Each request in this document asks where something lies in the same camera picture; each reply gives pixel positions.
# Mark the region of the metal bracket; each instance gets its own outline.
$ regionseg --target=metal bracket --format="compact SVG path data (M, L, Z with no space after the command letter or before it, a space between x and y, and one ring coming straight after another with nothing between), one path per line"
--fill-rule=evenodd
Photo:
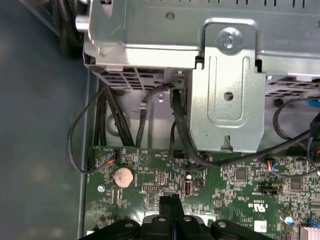
M188 98L198 150L256 152L264 133L265 74L255 67L257 30L250 19L210 18L203 25L204 64Z

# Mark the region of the integrated circuit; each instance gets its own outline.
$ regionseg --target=integrated circuit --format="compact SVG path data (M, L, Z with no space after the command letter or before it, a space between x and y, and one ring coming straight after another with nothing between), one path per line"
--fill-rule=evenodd
M290 181L290 190L291 191L301 191L302 181L301 179L291 179Z
M193 183L195 188L203 188L205 185L205 181L202 178L195 178Z
M247 170L243 168L237 168L235 170L235 179L240 181L247 180Z

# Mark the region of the screw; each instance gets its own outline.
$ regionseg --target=screw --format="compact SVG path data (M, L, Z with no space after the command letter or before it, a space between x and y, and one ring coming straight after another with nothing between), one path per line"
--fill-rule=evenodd
M233 49L236 46L236 39L232 35L227 35L223 39L223 45L226 49Z
M185 220L186 222L191 222L191 217L185 216L185 217L183 218L183 220Z
M159 101L159 103L162 103L164 100L165 100L165 95L164 95L163 93L160 93L160 94L158 95L158 101Z
M223 229L227 227L227 224L226 224L225 222L223 222L223 221L218 222L217 225L218 225L220 228L223 228Z
M97 190L99 193L103 193L106 190L106 188L104 185L100 184L98 185Z

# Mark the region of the blue wire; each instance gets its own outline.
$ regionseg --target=blue wire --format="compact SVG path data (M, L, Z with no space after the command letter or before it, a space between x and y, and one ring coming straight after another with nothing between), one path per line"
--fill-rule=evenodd
M316 107L316 108L320 108L320 102L316 101L316 100L306 100L304 101L304 103L306 105L309 105L311 107Z
M274 164L272 165L271 172L273 172L273 171L275 170L276 165L277 165L276 163L274 163Z

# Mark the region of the microchip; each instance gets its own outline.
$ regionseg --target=microchip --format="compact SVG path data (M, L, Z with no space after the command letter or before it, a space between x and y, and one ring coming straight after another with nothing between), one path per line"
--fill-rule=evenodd
M301 188L302 188L301 179L291 179L290 189L292 191L301 191Z
M245 181L247 180L247 170L242 168L237 168L235 170L235 179Z
M291 233L294 231L294 225L287 225L287 224L283 224L284 225L284 230L287 232L287 233Z
M202 178L195 178L193 183L195 188L203 188L205 185L205 181Z
M222 200L221 199L214 200L214 206L216 208L222 208Z
M221 212L222 212L222 210L219 209L219 208L215 208L215 209L213 210L213 213L216 214L216 215L220 215Z

